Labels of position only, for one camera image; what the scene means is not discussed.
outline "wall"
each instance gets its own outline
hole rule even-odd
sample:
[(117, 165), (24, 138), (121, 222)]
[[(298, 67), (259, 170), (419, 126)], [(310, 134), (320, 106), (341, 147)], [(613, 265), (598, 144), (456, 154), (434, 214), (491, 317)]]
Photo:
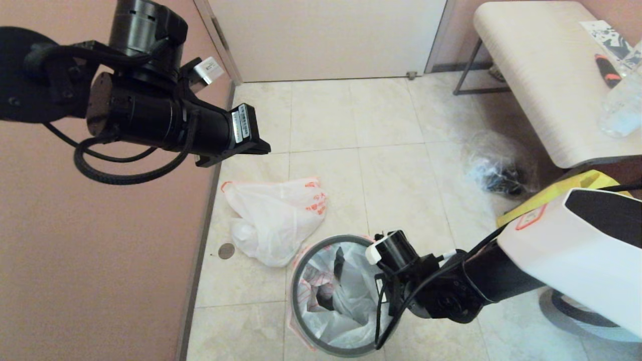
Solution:
[[(184, 62), (216, 55), (191, 1), (160, 2), (189, 24)], [(115, 3), (0, 0), (0, 24), (61, 44), (107, 42)], [(229, 81), (221, 77), (199, 97), (224, 107)], [(89, 137), (84, 120), (56, 124), (74, 139)], [(156, 153), (122, 172), (175, 156)], [(9, 122), (0, 122), (0, 154), (0, 360), (174, 359), (212, 168), (190, 157), (150, 183), (107, 186), (80, 175), (73, 149), (43, 126)]]
[[(488, 0), (449, 0), (454, 2), (452, 15), (444, 19), (443, 42), (438, 49), (435, 64), (465, 63), (477, 41), (473, 27), (473, 14), (477, 7)], [(614, 26), (632, 45), (642, 37), (642, 1), (640, 0), (579, 0), (597, 19), (606, 20)], [(482, 49), (476, 61), (489, 60)]]

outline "bench leg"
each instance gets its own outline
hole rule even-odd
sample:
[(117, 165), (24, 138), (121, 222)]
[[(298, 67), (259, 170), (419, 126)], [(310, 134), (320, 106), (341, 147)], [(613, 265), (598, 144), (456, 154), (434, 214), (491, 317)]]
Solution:
[(464, 80), (466, 79), (468, 72), (471, 70), (471, 66), (473, 66), (473, 62), (475, 61), (475, 58), (477, 57), (477, 53), (479, 53), (479, 50), (481, 47), (482, 47), (482, 39), (479, 38), (479, 40), (477, 40), (477, 44), (475, 45), (475, 48), (473, 49), (473, 53), (471, 55), (470, 60), (468, 60), (468, 63), (466, 63), (466, 68), (464, 69), (464, 73), (462, 74), (462, 77), (459, 79), (459, 82), (457, 83), (457, 86), (453, 91), (453, 95), (486, 94), (490, 92), (509, 92), (510, 91), (509, 87), (462, 90), (462, 85), (464, 84)]

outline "bench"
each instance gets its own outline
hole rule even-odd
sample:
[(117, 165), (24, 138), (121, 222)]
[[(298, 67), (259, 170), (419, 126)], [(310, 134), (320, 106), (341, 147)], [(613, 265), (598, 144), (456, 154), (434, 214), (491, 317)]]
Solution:
[(594, 60), (603, 50), (579, 24), (594, 20), (574, 1), (482, 4), (474, 15), (480, 39), (455, 95), (479, 92), (462, 91), (461, 86), (484, 43), (558, 167), (613, 163), (642, 154), (640, 129), (616, 139), (598, 128), (610, 90)]

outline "trash can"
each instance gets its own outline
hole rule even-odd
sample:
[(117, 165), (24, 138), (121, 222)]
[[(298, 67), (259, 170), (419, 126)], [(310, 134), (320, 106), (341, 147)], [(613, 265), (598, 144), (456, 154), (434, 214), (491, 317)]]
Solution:
[[(311, 349), (338, 357), (360, 357), (374, 350), (378, 292), (365, 249), (368, 238), (330, 237), (302, 251), (289, 291), (290, 328)], [(381, 330), (390, 323), (381, 307)]]

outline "white door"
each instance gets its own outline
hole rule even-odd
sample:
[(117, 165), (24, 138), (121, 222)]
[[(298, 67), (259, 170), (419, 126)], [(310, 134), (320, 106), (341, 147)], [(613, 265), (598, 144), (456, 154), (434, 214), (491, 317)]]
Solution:
[(209, 0), (244, 82), (423, 74), (446, 0)]

